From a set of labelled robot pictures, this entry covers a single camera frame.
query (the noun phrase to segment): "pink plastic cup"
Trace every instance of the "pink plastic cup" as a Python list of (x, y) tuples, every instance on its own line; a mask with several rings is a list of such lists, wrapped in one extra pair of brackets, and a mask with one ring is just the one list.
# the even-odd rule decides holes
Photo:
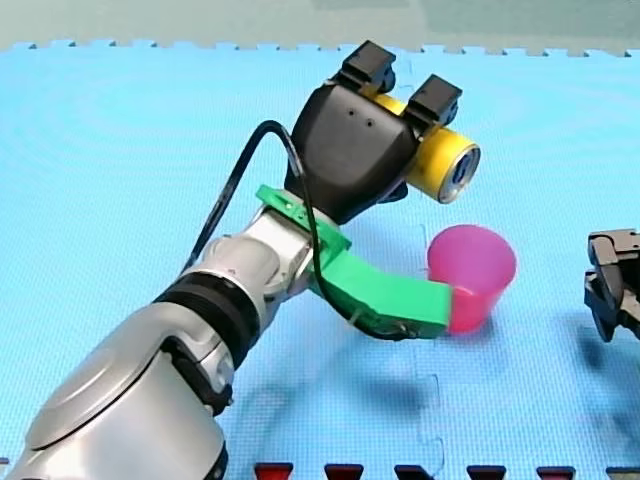
[(427, 250), (429, 280), (454, 287), (449, 333), (477, 330), (516, 274), (516, 256), (500, 235), (475, 225), (440, 232)]

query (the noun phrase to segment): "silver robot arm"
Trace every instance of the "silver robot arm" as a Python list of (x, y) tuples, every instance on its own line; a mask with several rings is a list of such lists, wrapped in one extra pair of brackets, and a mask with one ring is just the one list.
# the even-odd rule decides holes
[(7, 480), (222, 478), (213, 417), (278, 307), (307, 288), (311, 254), (308, 232), (264, 208), (242, 233), (213, 240), (53, 393)]

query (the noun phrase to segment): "black cable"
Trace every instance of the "black cable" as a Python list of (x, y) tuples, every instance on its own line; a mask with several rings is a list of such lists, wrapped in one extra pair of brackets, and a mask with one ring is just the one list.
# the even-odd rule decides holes
[[(225, 182), (222, 192), (220, 193), (215, 205), (211, 210), (211, 213), (207, 217), (207, 220), (202, 227), (202, 231), (200, 232), (200, 235), (198, 236), (198, 239), (196, 240), (196, 243), (191, 250), (191, 254), (189, 255), (187, 262), (185, 263), (182, 272), (190, 268), (202, 253), (202, 250), (211, 238), (214, 230), (218, 226), (218, 223), (220, 223), (222, 216), (227, 210), (227, 207), (231, 202), (231, 198), (233, 197), (233, 194), (235, 193), (238, 184), (240, 183), (240, 180), (242, 179), (242, 176), (244, 175), (247, 166), (249, 165), (249, 162), (253, 158), (258, 145), (267, 135), (267, 133), (275, 134), (282, 142), (282, 145), (287, 152), (289, 166), (296, 178), (300, 180), (300, 184), (302, 186), (302, 200), (307, 218), (309, 219), (311, 245), (313, 249), (312, 263), (318, 288), (320, 289), (320, 292), (322, 293), (325, 301), (331, 306), (331, 308), (333, 308), (339, 315), (350, 322), (352, 319), (352, 313), (346, 311), (344, 308), (338, 305), (337, 302), (334, 301), (329, 292), (327, 282), (322, 276), (322, 267), (320, 263), (320, 239), (318, 236), (316, 217), (313, 212), (313, 199), (311, 198), (311, 193), (309, 192), (304, 164), (302, 163), (302, 160), (300, 159), (300, 156), (296, 151), (295, 145), (293, 144), (293, 141), (287, 129), (282, 124), (274, 120), (266, 120), (262, 122), (256, 127), (253, 134), (251, 134), (251, 137), (249, 137), (249, 140), (242, 150), (238, 161), (233, 167), (229, 178)], [(403, 334), (379, 334), (375, 331), (370, 330), (368, 327), (361, 325), (357, 320), (356, 322), (354, 322), (354, 326), (361, 330), (363, 333), (381, 340), (397, 341), (406, 338), (406, 336)]]

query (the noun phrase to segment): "blue foam mat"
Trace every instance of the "blue foam mat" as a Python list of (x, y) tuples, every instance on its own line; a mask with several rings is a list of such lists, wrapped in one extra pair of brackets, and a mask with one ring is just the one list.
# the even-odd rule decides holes
[[(170, 283), (257, 123), (291, 126), (339, 51), (30, 44), (0, 54), (0, 456), (15, 459), (39, 405), (90, 349)], [(358, 463), (363, 479), (419, 464), (465, 478), (570, 465), (607, 478), (640, 465), (637, 343), (596, 338), (582, 305), (586, 236), (640, 226), (640, 57), (550, 50), (397, 51), (406, 99), (431, 73), (464, 89), (454, 128), (483, 161), (443, 207), (412, 192), (346, 228), (354, 251), (424, 275), (428, 241), (478, 223), (518, 255), (490, 328), (466, 339), (379, 343), (311, 295), (281, 310), (237, 375), (220, 421), (228, 478), (291, 462), (292, 478)], [(219, 233), (249, 220), (285, 158), (260, 149)]]

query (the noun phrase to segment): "green plastic part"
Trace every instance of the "green plastic part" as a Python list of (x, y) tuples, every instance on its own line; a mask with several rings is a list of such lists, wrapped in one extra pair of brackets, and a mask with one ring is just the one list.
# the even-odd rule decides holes
[(435, 338), (449, 326), (449, 285), (392, 275), (344, 251), (322, 269), (331, 297), (379, 333)]
[[(309, 230), (304, 205), (265, 185), (257, 196), (297, 225)], [(453, 290), (449, 285), (382, 272), (351, 254), (351, 241), (338, 228), (316, 219), (322, 277), (331, 299), (370, 330), (402, 331), (407, 337), (435, 338), (449, 326)], [(311, 289), (321, 292), (315, 282)]]

